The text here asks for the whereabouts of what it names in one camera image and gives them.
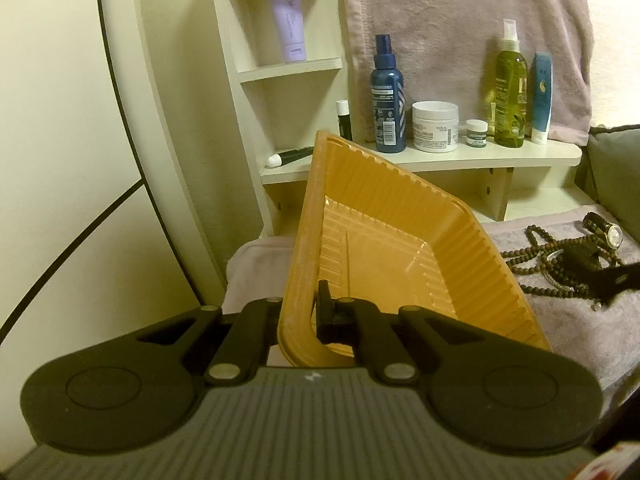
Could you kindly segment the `orange plastic tray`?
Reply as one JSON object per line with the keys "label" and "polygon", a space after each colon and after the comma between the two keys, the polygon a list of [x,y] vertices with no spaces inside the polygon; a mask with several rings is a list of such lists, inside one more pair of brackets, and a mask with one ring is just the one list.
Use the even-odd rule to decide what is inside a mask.
{"label": "orange plastic tray", "polygon": [[324,344],[314,296],[369,300],[384,313],[417,306],[548,350],[513,273],[472,210],[415,174],[320,131],[278,325],[292,365],[343,367],[344,344]]}

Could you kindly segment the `black strap wristwatch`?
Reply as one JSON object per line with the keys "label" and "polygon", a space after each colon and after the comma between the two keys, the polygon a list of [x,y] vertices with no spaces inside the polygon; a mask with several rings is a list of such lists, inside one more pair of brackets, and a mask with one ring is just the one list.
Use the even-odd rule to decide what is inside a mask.
{"label": "black strap wristwatch", "polygon": [[594,211],[589,211],[585,215],[582,219],[582,226],[590,233],[600,237],[608,248],[617,250],[623,244],[624,233],[622,228],[614,222],[609,222]]}

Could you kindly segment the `mauve towel on surface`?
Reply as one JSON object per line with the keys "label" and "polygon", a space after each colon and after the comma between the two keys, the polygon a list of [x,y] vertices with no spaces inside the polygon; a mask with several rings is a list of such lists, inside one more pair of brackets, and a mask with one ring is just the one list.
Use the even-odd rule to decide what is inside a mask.
{"label": "mauve towel on surface", "polygon": [[[524,229],[530,224],[542,226],[555,238],[582,234],[582,218],[592,210],[608,221],[622,223],[603,207],[591,205],[562,214],[489,222],[484,228],[499,249],[515,249],[526,245]],[[275,236],[241,246],[227,264],[222,310],[235,313],[252,300],[281,297],[294,243],[292,237]],[[638,292],[624,292],[611,307],[599,311],[581,299],[530,296],[528,300],[552,349],[582,363],[598,378],[605,414],[619,408],[639,388]]]}

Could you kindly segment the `grey cushion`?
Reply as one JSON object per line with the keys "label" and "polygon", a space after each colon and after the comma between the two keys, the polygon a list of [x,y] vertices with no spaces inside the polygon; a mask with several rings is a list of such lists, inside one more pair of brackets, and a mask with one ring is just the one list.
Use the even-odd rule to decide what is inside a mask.
{"label": "grey cushion", "polygon": [[639,243],[639,126],[592,127],[575,182]]}

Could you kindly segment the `blue white tube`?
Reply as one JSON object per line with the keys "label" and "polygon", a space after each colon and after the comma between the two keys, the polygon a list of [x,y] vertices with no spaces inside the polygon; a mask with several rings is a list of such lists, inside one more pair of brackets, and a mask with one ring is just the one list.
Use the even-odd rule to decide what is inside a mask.
{"label": "blue white tube", "polygon": [[544,145],[548,142],[553,101],[553,62],[549,53],[535,54],[534,74],[532,141]]}

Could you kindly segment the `small green-label jar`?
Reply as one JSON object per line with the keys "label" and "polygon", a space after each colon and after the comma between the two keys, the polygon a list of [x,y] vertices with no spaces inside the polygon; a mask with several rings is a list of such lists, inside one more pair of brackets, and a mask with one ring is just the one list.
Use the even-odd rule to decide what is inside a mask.
{"label": "small green-label jar", "polygon": [[468,119],[465,123],[465,143],[471,148],[484,148],[487,145],[488,122],[481,119]]}

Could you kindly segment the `green oil spray bottle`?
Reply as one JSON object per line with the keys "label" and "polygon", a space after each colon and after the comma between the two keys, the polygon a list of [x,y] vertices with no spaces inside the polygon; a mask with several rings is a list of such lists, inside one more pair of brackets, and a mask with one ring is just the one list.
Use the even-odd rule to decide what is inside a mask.
{"label": "green oil spray bottle", "polygon": [[525,139],[528,66],[521,51],[518,23],[502,21],[503,33],[495,64],[494,139],[505,148],[521,148]]}

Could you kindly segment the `white cream jar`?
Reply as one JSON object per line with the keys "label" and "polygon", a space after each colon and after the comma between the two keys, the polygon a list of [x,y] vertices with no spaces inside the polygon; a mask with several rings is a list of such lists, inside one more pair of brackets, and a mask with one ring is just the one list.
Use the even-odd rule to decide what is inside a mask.
{"label": "white cream jar", "polygon": [[447,153],[458,145],[459,109],[444,101],[412,104],[413,144],[427,153]]}

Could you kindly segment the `black white pen applicator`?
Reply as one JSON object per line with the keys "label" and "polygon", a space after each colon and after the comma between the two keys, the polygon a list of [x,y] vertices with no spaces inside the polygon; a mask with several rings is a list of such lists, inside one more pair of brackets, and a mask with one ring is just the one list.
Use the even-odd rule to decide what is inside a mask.
{"label": "black white pen applicator", "polygon": [[268,157],[266,161],[267,169],[274,169],[296,162],[296,160],[311,156],[314,154],[314,148],[312,146],[306,146],[306,148],[298,148],[297,150],[288,150],[279,152]]}

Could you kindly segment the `blue spray bottle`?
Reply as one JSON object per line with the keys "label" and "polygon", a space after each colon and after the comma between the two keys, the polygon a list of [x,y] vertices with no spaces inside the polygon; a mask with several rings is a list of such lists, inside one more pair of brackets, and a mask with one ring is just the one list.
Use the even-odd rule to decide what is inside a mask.
{"label": "blue spray bottle", "polygon": [[404,76],[397,68],[389,34],[375,36],[373,62],[370,90],[376,149],[400,153],[406,148]]}

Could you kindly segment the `black white lip balm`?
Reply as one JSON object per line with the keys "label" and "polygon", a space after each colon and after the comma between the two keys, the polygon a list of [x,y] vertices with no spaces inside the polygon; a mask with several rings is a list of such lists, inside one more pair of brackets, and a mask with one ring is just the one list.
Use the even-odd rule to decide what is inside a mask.
{"label": "black white lip balm", "polygon": [[340,137],[345,140],[352,140],[352,124],[350,123],[350,110],[349,102],[347,100],[337,100],[335,102],[338,130],[340,130]]}

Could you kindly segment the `hanging mauve towel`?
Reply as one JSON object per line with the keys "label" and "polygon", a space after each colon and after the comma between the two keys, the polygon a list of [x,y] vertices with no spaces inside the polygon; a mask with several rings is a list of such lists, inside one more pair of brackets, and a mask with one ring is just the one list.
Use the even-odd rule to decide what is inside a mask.
{"label": "hanging mauve towel", "polygon": [[538,52],[552,57],[550,138],[587,144],[594,44],[587,0],[343,1],[359,139],[374,139],[370,73],[375,36],[390,36],[408,103],[453,102],[462,119],[482,118],[494,90],[503,22],[510,18],[525,58]]}

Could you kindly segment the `white wooden shelf unit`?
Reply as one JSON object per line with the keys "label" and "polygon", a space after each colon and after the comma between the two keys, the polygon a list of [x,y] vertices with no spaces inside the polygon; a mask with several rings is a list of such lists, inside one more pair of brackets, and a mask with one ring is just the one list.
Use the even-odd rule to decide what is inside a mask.
{"label": "white wooden shelf unit", "polygon": [[[270,169],[267,159],[306,148],[320,130],[337,130],[335,103],[352,96],[341,0],[302,0],[307,57],[295,63],[283,61],[269,0],[214,3],[262,235],[293,235],[310,160]],[[582,152],[572,144],[461,145],[446,154],[408,146],[387,158],[462,198],[481,222],[558,214],[589,202],[574,183]]]}

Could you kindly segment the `purple cosmetic tube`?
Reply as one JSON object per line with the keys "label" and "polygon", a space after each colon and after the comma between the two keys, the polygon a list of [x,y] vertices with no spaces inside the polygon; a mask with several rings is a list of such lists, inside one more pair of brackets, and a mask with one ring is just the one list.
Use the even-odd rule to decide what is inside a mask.
{"label": "purple cosmetic tube", "polygon": [[302,0],[269,0],[285,63],[307,59]]}

